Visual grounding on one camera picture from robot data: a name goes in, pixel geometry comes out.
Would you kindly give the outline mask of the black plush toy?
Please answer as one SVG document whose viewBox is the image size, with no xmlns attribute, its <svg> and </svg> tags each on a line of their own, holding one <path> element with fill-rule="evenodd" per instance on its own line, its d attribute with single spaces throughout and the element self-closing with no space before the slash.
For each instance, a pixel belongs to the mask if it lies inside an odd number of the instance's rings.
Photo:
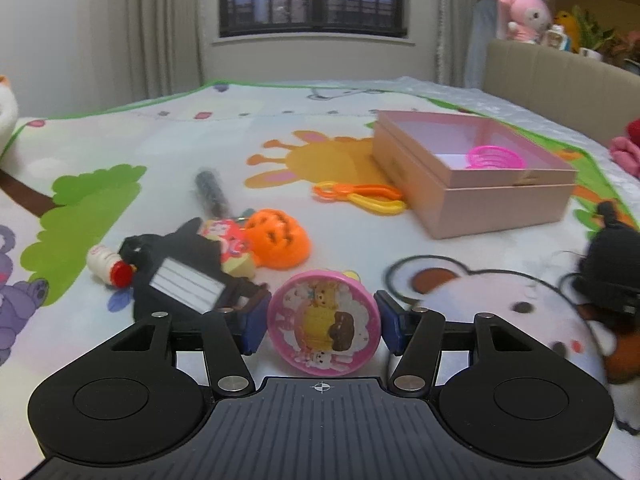
<svg viewBox="0 0 640 480">
<path fill-rule="evenodd" d="M 573 286 L 582 294 L 579 267 L 587 263 L 591 269 L 610 276 L 614 272 L 639 281 L 639 232 L 618 218 L 614 203 L 600 203 L 596 213 L 603 220 L 602 229 L 592 238 L 584 258 L 578 263 Z"/>
</svg>

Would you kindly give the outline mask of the black luggage tag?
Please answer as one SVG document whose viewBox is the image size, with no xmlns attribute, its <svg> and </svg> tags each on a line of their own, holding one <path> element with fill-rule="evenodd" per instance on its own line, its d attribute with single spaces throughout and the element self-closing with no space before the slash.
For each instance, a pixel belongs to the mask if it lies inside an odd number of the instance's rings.
<svg viewBox="0 0 640 480">
<path fill-rule="evenodd" d="M 134 267 L 132 315 L 136 321 L 164 311 L 176 321 L 213 310 L 237 309 L 265 295 L 264 286 L 222 270 L 221 244 L 201 236 L 193 218 L 166 235 L 125 238 L 119 255 Z"/>
</svg>

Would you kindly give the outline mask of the yellow hello kitty camera toy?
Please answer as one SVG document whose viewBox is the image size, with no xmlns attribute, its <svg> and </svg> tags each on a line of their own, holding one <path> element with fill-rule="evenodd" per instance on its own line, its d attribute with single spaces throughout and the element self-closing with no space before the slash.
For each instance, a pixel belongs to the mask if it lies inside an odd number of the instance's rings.
<svg viewBox="0 0 640 480">
<path fill-rule="evenodd" d="M 256 266 L 244 231 L 233 220 L 206 220 L 198 234 L 220 244 L 220 264 L 224 273 L 235 278 L 254 278 Z"/>
</svg>

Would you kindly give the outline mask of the pink round cartoon tin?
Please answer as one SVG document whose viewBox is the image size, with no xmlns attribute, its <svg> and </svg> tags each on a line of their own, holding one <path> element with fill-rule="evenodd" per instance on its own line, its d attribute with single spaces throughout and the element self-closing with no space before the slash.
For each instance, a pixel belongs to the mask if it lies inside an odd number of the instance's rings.
<svg viewBox="0 0 640 480">
<path fill-rule="evenodd" d="M 382 321 L 357 273 L 315 270 L 294 275 L 276 290 L 267 330 L 288 364 L 309 375 L 340 377 L 373 358 Z"/>
</svg>

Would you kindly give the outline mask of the orange toy helmet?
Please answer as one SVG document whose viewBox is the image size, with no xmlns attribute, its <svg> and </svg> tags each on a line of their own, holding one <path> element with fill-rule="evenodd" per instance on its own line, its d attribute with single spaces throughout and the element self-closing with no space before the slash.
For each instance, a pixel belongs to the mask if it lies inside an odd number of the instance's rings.
<svg viewBox="0 0 640 480">
<path fill-rule="evenodd" d="M 245 223 L 244 233 L 258 268 L 293 269 L 303 264 L 311 253 L 307 232 L 282 210 L 256 211 Z"/>
</svg>

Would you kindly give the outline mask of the black item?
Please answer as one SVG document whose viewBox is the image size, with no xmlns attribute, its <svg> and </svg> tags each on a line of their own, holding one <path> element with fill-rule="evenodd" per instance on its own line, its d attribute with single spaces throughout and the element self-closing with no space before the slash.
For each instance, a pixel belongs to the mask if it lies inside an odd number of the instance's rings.
<svg viewBox="0 0 640 480">
<path fill-rule="evenodd" d="M 199 171 L 194 183 L 196 194 L 210 218 L 227 219 L 231 216 L 229 202 L 213 171 Z"/>
</svg>

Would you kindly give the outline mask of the orange yellow toy tongs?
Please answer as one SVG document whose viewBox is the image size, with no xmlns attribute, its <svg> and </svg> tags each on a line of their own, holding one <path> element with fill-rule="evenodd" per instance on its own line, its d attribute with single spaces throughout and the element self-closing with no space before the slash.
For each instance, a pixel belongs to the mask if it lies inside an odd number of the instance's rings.
<svg viewBox="0 0 640 480">
<path fill-rule="evenodd" d="M 353 204 L 371 214 L 394 216 L 402 214 L 407 204 L 398 188 L 385 184 L 347 184 L 320 182 L 312 187 L 318 200 Z"/>
</svg>

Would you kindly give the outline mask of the pink plastic basket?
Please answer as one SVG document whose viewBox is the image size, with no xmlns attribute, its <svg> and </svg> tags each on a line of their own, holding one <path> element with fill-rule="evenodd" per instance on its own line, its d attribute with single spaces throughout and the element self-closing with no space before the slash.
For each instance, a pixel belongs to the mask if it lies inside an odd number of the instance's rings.
<svg viewBox="0 0 640 480">
<path fill-rule="evenodd" d="M 470 169 L 524 169 L 526 162 L 518 153 L 499 145 L 479 145 L 465 156 Z"/>
</svg>

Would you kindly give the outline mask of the pink knitted cloth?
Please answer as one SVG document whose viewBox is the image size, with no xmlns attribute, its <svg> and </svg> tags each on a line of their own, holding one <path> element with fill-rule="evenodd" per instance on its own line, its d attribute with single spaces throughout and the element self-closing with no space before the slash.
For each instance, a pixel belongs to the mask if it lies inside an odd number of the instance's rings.
<svg viewBox="0 0 640 480">
<path fill-rule="evenodd" d="M 611 159 L 627 174 L 640 176 L 640 148 L 624 136 L 616 136 L 608 149 Z"/>
</svg>

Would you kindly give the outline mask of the pink cardboard box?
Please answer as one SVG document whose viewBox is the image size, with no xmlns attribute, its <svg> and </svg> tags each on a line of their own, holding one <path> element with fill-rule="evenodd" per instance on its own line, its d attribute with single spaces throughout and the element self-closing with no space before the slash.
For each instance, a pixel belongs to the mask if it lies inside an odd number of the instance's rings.
<svg viewBox="0 0 640 480">
<path fill-rule="evenodd" d="M 468 155 L 498 146 L 522 168 L 475 169 Z M 434 238 L 557 222 L 577 170 L 498 120 L 472 115 L 381 110 L 372 156 Z"/>
</svg>

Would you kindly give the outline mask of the beige upholstered headboard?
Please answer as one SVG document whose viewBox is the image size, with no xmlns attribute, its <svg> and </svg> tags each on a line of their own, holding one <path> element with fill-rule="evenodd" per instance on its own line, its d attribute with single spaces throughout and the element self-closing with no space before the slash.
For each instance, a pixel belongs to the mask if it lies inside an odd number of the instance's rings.
<svg viewBox="0 0 640 480">
<path fill-rule="evenodd" d="M 639 118 L 639 77 L 593 58 L 494 39 L 482 90 L 607 146 Z"/>
</svg>

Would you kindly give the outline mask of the yellow plush toy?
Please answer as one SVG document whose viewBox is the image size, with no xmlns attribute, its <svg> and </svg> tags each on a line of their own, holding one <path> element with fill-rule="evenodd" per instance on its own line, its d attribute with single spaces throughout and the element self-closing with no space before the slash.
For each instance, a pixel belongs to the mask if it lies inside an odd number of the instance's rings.
<svg viewBox="0 0 640 480">
<path fill-rule="evenodd" d="M 580 49 L 580 30 L 576 18 L 568 11 L 559 11 L 555 14 L 554 24 L 564 29 L 564 34 L 570 40 L 570 50 L 578 53 Z"/>
</svg>

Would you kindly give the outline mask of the white orange fleece blanket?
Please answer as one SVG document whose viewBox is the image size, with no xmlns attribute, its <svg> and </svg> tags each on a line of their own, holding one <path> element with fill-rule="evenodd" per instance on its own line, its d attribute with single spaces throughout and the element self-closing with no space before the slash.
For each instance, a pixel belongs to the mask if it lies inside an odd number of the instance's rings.
<svg viewBox="0 0 640 480">
<path fill-rule="evenodd" d="M 20 117 L 18 104 L 9 78 L 0 76 L 0 152 L 8 146 L 15 125 Z"/>
</svg>

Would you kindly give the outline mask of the beige curtain left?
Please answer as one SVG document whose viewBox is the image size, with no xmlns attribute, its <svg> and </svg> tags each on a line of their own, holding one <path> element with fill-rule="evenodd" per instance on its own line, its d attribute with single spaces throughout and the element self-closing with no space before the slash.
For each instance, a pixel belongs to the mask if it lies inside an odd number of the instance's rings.
<svg viewBox="0 0 640 480">
<path fill-rule="evenodd" d="M 103 107 L 204 82 L 200 0 L 90 0 L 92 65 Z"/>
</svg>

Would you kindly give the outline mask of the beige curtain right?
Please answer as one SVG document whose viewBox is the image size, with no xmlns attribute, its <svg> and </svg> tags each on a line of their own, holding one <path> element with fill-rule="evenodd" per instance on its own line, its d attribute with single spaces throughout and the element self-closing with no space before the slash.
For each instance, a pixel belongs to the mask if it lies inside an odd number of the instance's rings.
<svg viewBox="0 0 640 480">
<path fill-rule="evenodd" d="M 495 0 L 438 0 L 436 81 L 460 88 L 480 85 Z"/>
</svg>

